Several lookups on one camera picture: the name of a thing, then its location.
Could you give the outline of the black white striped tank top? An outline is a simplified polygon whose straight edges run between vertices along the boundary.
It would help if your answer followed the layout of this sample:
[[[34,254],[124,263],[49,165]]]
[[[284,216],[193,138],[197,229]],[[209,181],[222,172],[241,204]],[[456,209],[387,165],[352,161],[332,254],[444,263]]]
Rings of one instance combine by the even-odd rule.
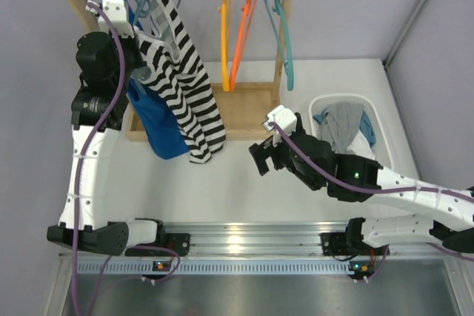
[[[190,162],[205,164],[227,139],[210,78],[173,0],[150,0],[150,17],[154,29],[137,33],[151,71],[141,83],[171,109]]]

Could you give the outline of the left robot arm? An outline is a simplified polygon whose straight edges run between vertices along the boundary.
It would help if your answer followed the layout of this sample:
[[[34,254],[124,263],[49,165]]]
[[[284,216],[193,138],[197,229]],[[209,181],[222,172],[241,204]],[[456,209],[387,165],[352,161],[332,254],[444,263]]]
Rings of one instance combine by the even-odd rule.
[[[142,245],[152,255],[167,248],[160,220],[109,221],[107,182],[113,150],[129,103],[127,86],[143,63],[133,35],[97,31],[77,43],[81,86],[71,104],[73,165],[59,222],[47,239],[83,252],[118,256]]]

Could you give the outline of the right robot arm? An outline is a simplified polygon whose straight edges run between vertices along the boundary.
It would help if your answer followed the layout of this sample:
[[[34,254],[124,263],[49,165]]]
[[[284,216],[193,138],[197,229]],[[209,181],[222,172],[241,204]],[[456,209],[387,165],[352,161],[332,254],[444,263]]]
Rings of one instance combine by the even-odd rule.
[[[249,148],[260,175],[286,169],[312,191],[325,188],[338,201],[379,204],[406,211],[394,218],[352,218],[345,243],[354,254],[392,244],[428,243],[450,252],[473,253],[473,191],[409,178],[360,155],[341,154],[303,128],[285,107],[263,123],[270,137]]]

